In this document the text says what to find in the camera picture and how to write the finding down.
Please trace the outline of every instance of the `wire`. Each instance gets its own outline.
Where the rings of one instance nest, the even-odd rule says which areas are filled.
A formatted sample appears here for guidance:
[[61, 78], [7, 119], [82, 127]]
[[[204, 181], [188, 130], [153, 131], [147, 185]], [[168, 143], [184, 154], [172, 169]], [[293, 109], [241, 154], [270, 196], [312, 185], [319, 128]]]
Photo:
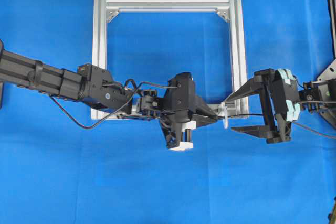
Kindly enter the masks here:
[[127, 85], [128, 85], [129, 82], [132, 83], [132, 85], [135, 89], [137, 88], [137, 85], [136, 85], [135, 81], [133, 79], [128, 79], [124, 84], [124, 89], [127, 88]]
[[316, 131], [316, 130], [313, 130], [312, 128], [307, 127], [307, 126], [302, 125], [302, 124], [297, 123], [297, 122], [292, 122], [292, 123], [295, 124], [295, 125], [297, 125], [297, 126], [299, 126], [299, 127], [301, 127], [301, 128], [304, 128], [304, 129], [306, 129], [306, 130], [308, 130], [308, 131], [311, 131], [311, 132], [313, 132], [313, 133], [315, 133], [315, 134], [318, 134], [318, 135], [320, 135], [320, 136], [325, 136], [325, 137], [327, 137], [327, 138], [336, 139], [336, 136], [326, 135], [326, 134], [324, 134], [324, 133], [321, 133], [321, 132], [318, 132], [318, 131]]
[[302, 86], [302, 85], [299, 83], [299, 79], [298, 79], [296, 76], [294, 76], [294, 78], [295, 78], [295, 80], [296, 80], [296, 83], [297, 83], [300, 87], [302, 87], [302, 88], [304, 89], [304, 86]]
[[[103, 121], [105, 121], [108, 117], [118, 113], [120, 110], [122, 110], [129, 102], [132, 101], [133, 97], [135, 96], [135, 94], [137, 93], [137, 91], [140, 89], [141, 85], [143, 84], [147, 84], [147, 85], [152, 85], [152, 86], [155, 86], [155, 87], [166, 87], [166, 86], [162, 86], [162, 85], [159, 85], [159, 84], [155, 84], [155, 83], [151, 83], [151, 82], [146, 82], [146, 81], [143, 81], [143, 82], [140, 82], [140, 84], [137, 86], [137, 88], [133, 91], [131, 97], [128, 99], [128, 101], [126, 103], [124, 103], [123, 105], [121, 105], [119, 108], [117, 108], [115, 111], [113, 111], [112, 113], [104, 116], [102, 119], [100, 119], [97, 123], [91, 125], [91, 126], [84, 126], [82, 124], [80, 124], [72, 115], [69, 114], [69, 112], [66, 111], [66, 109], [64, 109], [62, 107], [61, 104], [59, 104], [52, 95], [49, 95], [49, 97], [52, 99], [52, 101], [65, 113], [65, 115], [67, 115], [71, 120], [73, 120], [74, 123], [76, 123], [79, 127], [85, 129], [85, 130], [90, 130], [90, 129], [93, 129], [95, 127], [97, 127], [99, 124], [101, 124]], [[177, 89], [178, 87], [174, 87], [174, 86], [169, 86], [168, 88], [173, 88], [173, 89]]]
[[249, 115], [264, 116], [263, 114], [250, 113], [250, 114], [229, 115], [228, 118], [236, 118], [238, 116], [249, 116]]
[[336, 101], [300, 101], [296, 102], [299, 104], [305, 104], [305, 103], [336, 103]]

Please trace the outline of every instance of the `metal plate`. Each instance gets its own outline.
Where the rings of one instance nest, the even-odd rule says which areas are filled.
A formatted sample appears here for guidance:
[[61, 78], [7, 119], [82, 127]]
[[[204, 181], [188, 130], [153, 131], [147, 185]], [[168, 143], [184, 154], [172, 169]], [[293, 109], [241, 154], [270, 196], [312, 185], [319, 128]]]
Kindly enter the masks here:
[[[330, 79], [336, 78], [336, 60], [333, 60], [333, 62], [325, 69], [325, 71], [322, 72], [318, 76], [318, 81], [326, 81]], [[327, 101], [328, 97], [324, 95], [325, 92], [321, 92], [322, 99]], [[335, 111], [326, 110], [319, 113], [328, 123], [330, 123], [331, 126], [333, 126], [336, 129], [336, 114]]]

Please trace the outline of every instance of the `blue cloth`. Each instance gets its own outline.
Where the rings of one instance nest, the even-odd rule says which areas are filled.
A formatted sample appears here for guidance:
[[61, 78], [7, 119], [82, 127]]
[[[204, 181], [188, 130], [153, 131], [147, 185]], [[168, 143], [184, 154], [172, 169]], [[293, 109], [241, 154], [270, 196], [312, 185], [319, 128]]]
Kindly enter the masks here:
[[[1, 0], [6, 49], [75, 70], [91, 62], [93, 0]], [[243, 0], [248, 77], [288, 68], [314, 80], [332, 61], [327, 0]], [[108, 66], [165, 84], [191, 71], [207, 102], [230, 94], [227, 24], [215, 14], [121, 14], [108, 26]], [[250, 111], [259, 112], [257, 97]], [[91, 124], [81, 104], [65, 107]], [[300, 122], [334, 134], [318, 115]], [[0, 223], [327, 223], [334, 140], [296, 126], [292, 141], [223, 129], [193, 132], [195, 149], [165, 149], [153, 122], [77, 128], [50, 99], [7, 84], [0, 110]], [[231, 126], [261, 118], [230, 120]]]

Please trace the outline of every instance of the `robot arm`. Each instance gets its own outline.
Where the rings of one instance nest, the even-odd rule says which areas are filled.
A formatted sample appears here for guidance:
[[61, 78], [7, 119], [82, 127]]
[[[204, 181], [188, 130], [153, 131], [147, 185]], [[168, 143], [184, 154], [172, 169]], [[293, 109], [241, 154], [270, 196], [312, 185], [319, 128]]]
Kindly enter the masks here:
[[232, 129], [265, 138], [269, 144], [287, 142], [290, 141], [292, 123], [299, 118], [300, 111], [306, 108], [311, 113], [320, 113], [336, 128], [336, 79], [304, 83], [302, 88], [298, 91], [298, 81], [288, 69], [255, 72], [254, 77], [226, 101], [259, 94], [265, 125]]
[[[137, 86], [132, 79], [122, 85], [114, 81], [108, 70], [92, 64], [79, 66], [76, 73], [58, 69], [9, 52], [0, 41], [0, 81], [48, 94], [78, 125], [80, 124], [54, 98], [82, 102], [93, 109], [110, 113], [109, 115], [116, 114], [122, 119], [159, 119], [166, 147], [173, 150], [192, 148], [191, 130], [220, 119], [202, 98], [197, 96], [195, 82], [188, 72], [176, 75], [169, 81], [168, 86], [148, 82]], [[133, 90], [127, 88], [129, 81], [133, 83]], [[163, 98], [159, 98], [157, 90], [141, 90], [142, 84], [166, 88], [166, 93]], [[136, 94], [140, 98], [137, 100], [137, 111], [134, 115], [132, 104]]]

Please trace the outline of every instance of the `silver frame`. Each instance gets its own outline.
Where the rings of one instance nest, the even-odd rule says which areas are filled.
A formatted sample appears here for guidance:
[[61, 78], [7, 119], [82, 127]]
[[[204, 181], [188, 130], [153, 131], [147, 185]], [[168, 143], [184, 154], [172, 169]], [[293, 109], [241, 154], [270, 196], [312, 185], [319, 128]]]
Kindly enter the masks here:
[[[123, 12], [207, 12], [216, 13], [229, 23], [233, 91], [246, 81], [246, 59], [242, 0], [94, 0], [92, 64], [107, 67], [107, 23]], [[248, 98], [232, 103], [210, 104], [217, 113], [225, 105], [228, 115], [247, 114]], [[105, 112], [91, 109], [91, 119], [98, 120]]]

